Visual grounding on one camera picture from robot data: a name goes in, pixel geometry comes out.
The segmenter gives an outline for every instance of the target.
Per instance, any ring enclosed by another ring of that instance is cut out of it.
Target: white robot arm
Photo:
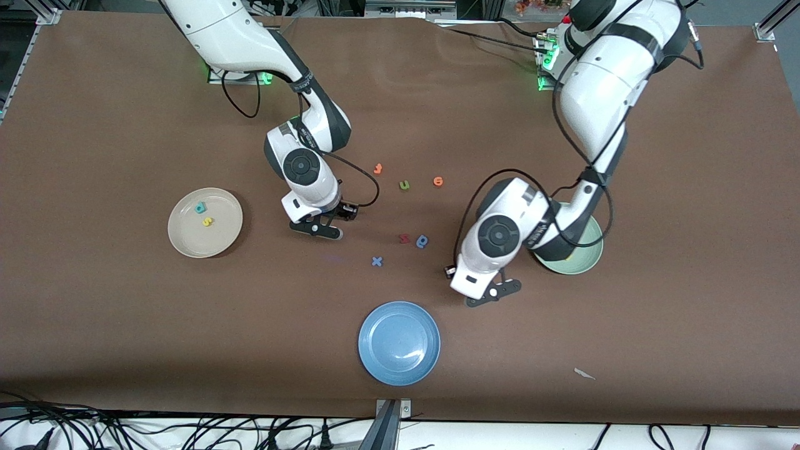
[[[541,68],[563,80],[561,109],[583,143],[587,167],[564,207],[521,179],[495,184],[447,272],[454,290],[477,300],[468,306],[519,290],[505,276],[492,280],[521,247],[545,261],[572,254],[625,149],[629,109],[649,77],[674,60],[665,55],[682,53],[690,34],[696,37],[677,0],[579,0],[570,17],[571,24],[548,30],[557,57],[540,57]],[[492,234],[493,223],[515,234]]]
[[[351,220],[358,207],[344,203],[338,180],[319,152],[334,152],[350,139],[350,121],[276,31],[260,26],[242,0],[162,0],[194,49],[210,66],[233,72],[268,72],[302,95],[308,109],[266,134],[264,155],[291,192],[282,199],[290,227],[340,239],[333,217]],[[320,218],[329,218],[322,223]]]

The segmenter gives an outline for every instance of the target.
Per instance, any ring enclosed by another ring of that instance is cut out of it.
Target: beige plate
[[[206,212],[198,214],[198,203],[206,205]],[[212,218],[206,227],[203,220]],[[170,214],[166,226],[175,250],[191,258],[208,258],[222,253],[239,236],[242,230],[242,205],[228,191],[217,187],[204,187],[182,198]]]

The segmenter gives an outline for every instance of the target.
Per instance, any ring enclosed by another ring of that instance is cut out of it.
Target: blue plate
[[[409,302],[375,308],[358,333],[358,354],[376,380],[408,386],[425,378],[439,359],[439,329],[434,318]]]

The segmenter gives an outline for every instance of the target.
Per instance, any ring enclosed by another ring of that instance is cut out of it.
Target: paper scrap
[[[589,375],[588,373],[582,371],[579,368],[575,368],[575,373],[577,373],[578,375],[582,376],[583,378],[591,378],[592,380],[595,380],[595,381],[597,380],[597,378],[594,378],[593,376]]]

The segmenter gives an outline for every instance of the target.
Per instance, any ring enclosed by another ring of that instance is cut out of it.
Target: green bowl
[[[578,242],[591,243],[597,240],[600,236],[602,236],[600,224],[594,217],[589,217],[589,222],[586,224],[586,229],[583,231],[583,236],[581,236]],[[597,243],[597,245],[593,245],[592,247],[577,247],[569,258],[561,261],[545,261],[544,259],[539,258],[539,256],[535,253],[534,255],[536,255],[536,259],[538,259],[539,262],[544,265],[544,267],[547,267],[551,271],[563,275],[577,275],[588,271],[598,263],[600,260],[600,255],[602,255],[602,245],[603,241],[600,241]]]

